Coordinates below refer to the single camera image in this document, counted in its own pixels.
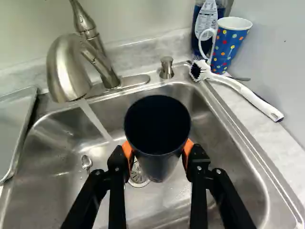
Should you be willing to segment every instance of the polka dot cup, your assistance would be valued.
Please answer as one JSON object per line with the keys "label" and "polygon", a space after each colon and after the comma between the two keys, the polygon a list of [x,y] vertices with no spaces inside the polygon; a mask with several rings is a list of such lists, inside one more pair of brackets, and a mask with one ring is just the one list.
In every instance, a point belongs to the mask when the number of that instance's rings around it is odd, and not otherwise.
{"label": "polka dot cup", "polygon": [[[243,18],[226,17],[217,21],[218,28],[204,30],[199,39],[206,32],[213,33],[214,49],[211,56],[211,71],[216,74],[224,74],[230,66],[243,40],[246,38],[252,23]],[[202,52],[201,42],[198,43],[202,56],[208,59]]]}

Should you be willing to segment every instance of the spoon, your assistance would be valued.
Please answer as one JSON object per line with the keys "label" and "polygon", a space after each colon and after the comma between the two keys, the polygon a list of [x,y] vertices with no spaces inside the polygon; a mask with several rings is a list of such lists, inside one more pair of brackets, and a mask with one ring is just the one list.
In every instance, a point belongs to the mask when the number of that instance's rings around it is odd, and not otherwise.
{"label": "spoon", "polygon": [[88,175],[90,174],[90,168],[92,167],[92,161],[87,155],[81,157],[81,166],[83,169],[87,170]]}

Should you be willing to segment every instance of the stainless steel sink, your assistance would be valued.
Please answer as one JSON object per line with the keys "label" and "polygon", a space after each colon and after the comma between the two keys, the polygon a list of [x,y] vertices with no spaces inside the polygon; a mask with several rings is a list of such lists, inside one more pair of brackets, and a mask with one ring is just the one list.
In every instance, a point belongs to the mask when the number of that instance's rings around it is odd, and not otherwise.
{"label": "stainless steel sink", "polygon": [[[190,139],[205,148],[211,167],[227,171],[257,227],[305,228],[300,202],[265,152],[210,84],[190,80],[188,68],[186,63],[176,65],[175,76],[170,80],[160,79],[156,71],[150,72],[149,84],[104,93],[90,99],[90,106],[116,143],[122,144],[126,140],[123,119],[133,102],[152,94],[178,99],[192,117]],[[44,106],[47,114],[30,129],[18,172],[4,187],[0,202],[4,229],[59,228],[87,177],[81,156],[86,154],[92,159],[91,170],[107,170],[107,158],[113,148],[77,104],[70,103],[55,111],[52,106]],[[129,228],[188,228],[190,193],[182,163],[164,183],[150,182],[142,188],[126,184]],[[207,198],[209,228],[223,229],[209,193]],[[101,204],[95,229],[107,228],[108,209],[109,194]]]}

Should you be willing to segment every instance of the brush bristles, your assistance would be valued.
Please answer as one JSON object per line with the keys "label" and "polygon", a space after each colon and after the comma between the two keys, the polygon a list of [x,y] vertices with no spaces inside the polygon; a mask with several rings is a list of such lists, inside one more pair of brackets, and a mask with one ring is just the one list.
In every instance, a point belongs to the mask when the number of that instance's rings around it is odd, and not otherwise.
{"label": "brush bristles", "polygon": [[206,70],[202,69],[195,61],[191,65],[189,74],[195,82],[205,80],[207,77]]}

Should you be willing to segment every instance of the wall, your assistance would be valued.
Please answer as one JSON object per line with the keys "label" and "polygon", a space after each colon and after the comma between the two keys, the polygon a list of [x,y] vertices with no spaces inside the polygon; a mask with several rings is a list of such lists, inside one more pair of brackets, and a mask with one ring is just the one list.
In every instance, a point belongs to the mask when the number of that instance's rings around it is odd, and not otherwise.
{"label": "wall", "polygon": [[[194,0],[80,0],[105,43],[191,26]],[[46,55],[74,32],[69,0],[0,0],[0,69]]]}
{"label": "wall", "polygon": [[229,69],[286,115],[283,126],[305,146],[303,0],[235,0],[231,15],[253,22]]}

